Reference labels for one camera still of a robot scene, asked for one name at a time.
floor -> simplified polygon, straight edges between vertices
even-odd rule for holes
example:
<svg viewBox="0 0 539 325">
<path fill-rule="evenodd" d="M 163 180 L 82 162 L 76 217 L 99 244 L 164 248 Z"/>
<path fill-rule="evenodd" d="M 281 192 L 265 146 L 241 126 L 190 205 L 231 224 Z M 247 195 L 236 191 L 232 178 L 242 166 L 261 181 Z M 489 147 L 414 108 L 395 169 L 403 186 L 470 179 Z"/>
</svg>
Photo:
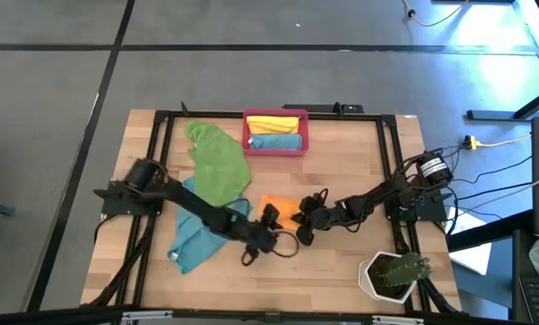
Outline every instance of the floor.
<svg viewBox="0 0 539 325">
<path fill-rule="evenodd" d="M 484 143 L 513 138 L 527 134 L 529 125 L 463 116 L 468 109 L 515 110 L 539 94 L 539 41 L 525 26 L 536 17 L 521 14 L 529 1 L 467 5 L 449 21 L 422 28 L 404 19 L 399 0 L 143 0 L 135 2 L 128 28 L 120 33 L 124 37 L 118 37 L 126 0 L 0 0 L 0 44 L 18 45 L 0 46 L 0 202 L 16 208 L 14 217 L 0 216 L 0 313 L 23 307 L 92 107 L 100 112 L 98 125 L 44 309 L 79 303 L 101 207 L 92 190 L 107 184 L 129 109 L 178 109 L 181 100 L 194 110 L 340 101 L 362 104 L 373 114 L 418 115 L 427 148 L 455 145 L 464 135 Z M 459 5 L 410 4 L 426 22 Z M 121 42 L 371 47 L 138 46 L 143 51 L 111 56 L 112 45 Z M 60 45 L 29 46 L 51 43 Z M 456 177 L 471 179 L 528 155 L 528 141 L 462 152 Z M 465 196 L 530 180 L 527 162 L 475 186 L 458 182 L 452 188 Z M 482 211 L 507 216 L 531 204 L 531 193 L 524 192 Z M 455 265 L 464 310 L 507 317 L 510 250 L 511 241 L 493 245 L 486 276 Z"/>
</svg>

wooden board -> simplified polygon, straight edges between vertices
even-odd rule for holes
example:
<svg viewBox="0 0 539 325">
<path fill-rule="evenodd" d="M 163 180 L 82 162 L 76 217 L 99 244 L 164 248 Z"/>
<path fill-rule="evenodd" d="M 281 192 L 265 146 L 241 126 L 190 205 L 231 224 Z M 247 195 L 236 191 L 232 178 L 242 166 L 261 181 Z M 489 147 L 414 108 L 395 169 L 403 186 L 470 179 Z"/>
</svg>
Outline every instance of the wooden board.
<svg viewBox="0 0 539 325">
<path fill-rule="evenodd" d="M 122 179 L 133 160 L 144 157 L 153 122 L 153 110 L 132 110 L 116 163 L 115 177 Z M 202 118 L 240 142 L 242 120 Z M 181 181 L 193 174 L 188 150 L 193 142 L 185 136 L 186 118 L 176 118 L 167 169 Z M 423 139 L 415 116 L 397 116 L 404 158 L 423 151 Z M 157 144 L 160 148 L 161 138 Z M 310 150 L 304 157 L 247 156 L 253 181 L 245 196 L 255 206 L 257 218 L 262 194 L 303 198 L 329 188 L 327 204 L 364 193 L 383 181 L 376 125 L 363 121 L 310 121 Z M 395 167 L 391 136 L 386 130 L 388 152 Z M 123 261 L 130 217 L 107 222 L 98 234 L 82 302 L 90 302 L 115 275 Z M 449 303 L 460 308 L 451 261 L 443 233 L 432 223 L 418 223 L 423 255 L 430 257 L 432 280 Z M 189 274 L 181 275 L 167 260 L 175 238 L 174 205 L 165 202 L 157 219 L 150 262 L 144 285 L 144 307 L 233 311 L 323 311 L 355 313 L 403 313 L 403 305 L 377 302 L 358 287 L 358 265 L 377 251 L 394 252 L 390 223 L 383 207 L 377 207 L 357 234 L 342 227 L 316 231 L 310 247 L 302 246 L 294 258 L 261 255 L 251 266 L 240 263 L 245 244 L 229 242 Z M 284 237 L 277 249 L 291 252 L 293 241 Z M 132 299 L 132 272 L 126 301 Z M 417 289 L 414 306 L 419 307 Z"/>
</svg>

blue towel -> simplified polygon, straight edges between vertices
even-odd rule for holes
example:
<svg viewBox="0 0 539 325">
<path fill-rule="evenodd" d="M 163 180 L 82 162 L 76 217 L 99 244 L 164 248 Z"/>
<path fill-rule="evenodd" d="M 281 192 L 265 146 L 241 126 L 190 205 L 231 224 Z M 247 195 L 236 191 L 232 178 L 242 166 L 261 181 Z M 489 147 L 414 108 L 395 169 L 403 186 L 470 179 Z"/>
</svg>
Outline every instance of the blue towel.
<svg viewBox="0 0 539 325">
<path fill-rule="evenodd" d="M 193 192 L 195 190 L 194 176 L 185 180 L 182 186 Z M 246 216 L 251 211 L 246 201 L 235 202 L 231 208 Z M 181 274 L 187 274 L 223 247 L 227 240 L 211 233 L 199 217 L 186 209 L 176 206 L 175 214 L 177 216 L 177 237 L 172 243 L 167 257 L 177 266 Z"/>
<path fill-rule="evenodd" d="M 301 135 L 251 135 L 251 150 L 301 150 Z"/>
</svg>

green towel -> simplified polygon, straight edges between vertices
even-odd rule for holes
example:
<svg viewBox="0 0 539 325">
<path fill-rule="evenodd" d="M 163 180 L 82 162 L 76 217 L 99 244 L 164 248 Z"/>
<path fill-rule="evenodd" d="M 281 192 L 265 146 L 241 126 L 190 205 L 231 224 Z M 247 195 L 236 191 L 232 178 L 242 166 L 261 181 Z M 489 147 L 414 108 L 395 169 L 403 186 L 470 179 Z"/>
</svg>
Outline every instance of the green towel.
<svg viewBox="0 0 539 325">
<path fill-rule="evenodd" d="M 243 193 L 251 174 L 241 144 L 211 123 L 190 121 L 186 131 L 195 142 L 195 194 L 217 207 Z"/>
</svg>

red plastic bin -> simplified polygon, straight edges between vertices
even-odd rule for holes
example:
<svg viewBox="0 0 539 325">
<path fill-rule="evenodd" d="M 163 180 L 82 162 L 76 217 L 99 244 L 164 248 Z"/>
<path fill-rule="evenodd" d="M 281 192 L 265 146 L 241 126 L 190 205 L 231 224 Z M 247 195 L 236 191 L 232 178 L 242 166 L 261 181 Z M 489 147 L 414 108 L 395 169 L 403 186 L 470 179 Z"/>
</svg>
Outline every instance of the red plastic bin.
<svg viewBox="0 0 539 325">
<path fill-rule="evenodd" d="M 251 150 L 249 149 L 249 125 L 247 124 L 248 116 L 298 116 L 299 134 L 302 136 L 301 150 Z M 309 150 L 309 115 L 304 109 L 283 109 L 283 108 L 258 108 L 246 109 L 243 112 L 243 138 L 241 138 L 241 146 L 247 155 L 260 156 L 289 156 L 300 157 Z"/>
</svg>

